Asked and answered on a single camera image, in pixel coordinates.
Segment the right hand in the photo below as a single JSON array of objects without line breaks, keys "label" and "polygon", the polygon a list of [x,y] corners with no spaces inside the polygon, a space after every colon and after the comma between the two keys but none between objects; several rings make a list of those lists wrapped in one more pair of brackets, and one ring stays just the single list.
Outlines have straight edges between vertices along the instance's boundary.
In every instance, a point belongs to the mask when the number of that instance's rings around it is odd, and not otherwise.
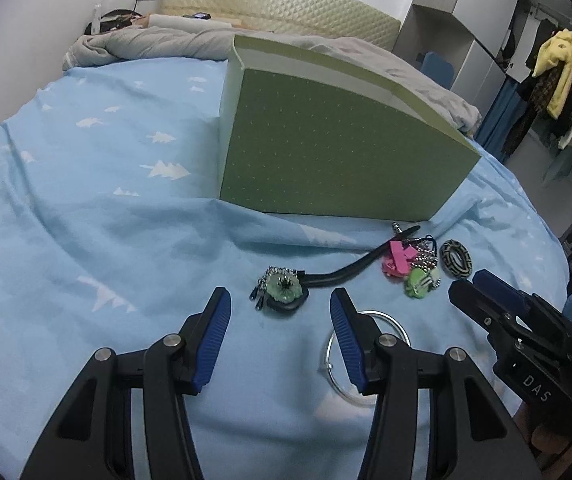
[{"label": "right hand", "polygon": [[547,430],[521,403],[514,415],[514,422],[531,451],[543,479],[559,479],[572,464],[572,442],[567,437]]}]

